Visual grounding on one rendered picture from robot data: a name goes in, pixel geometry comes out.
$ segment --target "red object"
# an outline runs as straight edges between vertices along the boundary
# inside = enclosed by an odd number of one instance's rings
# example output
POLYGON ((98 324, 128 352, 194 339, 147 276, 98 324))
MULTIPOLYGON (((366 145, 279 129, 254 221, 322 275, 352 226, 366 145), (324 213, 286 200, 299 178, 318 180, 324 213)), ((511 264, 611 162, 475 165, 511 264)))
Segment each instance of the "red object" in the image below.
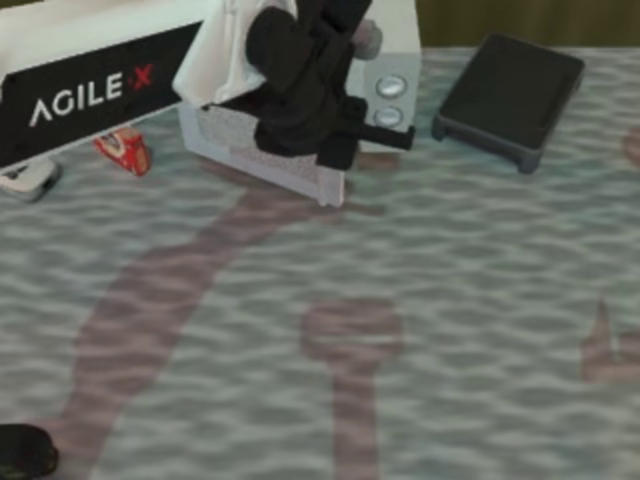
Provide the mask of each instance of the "red object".
POLYGON ((151 155, 135 128, 119 128, 93 141, 96 150, 125 170, 141 177, 151 170, 151 155))

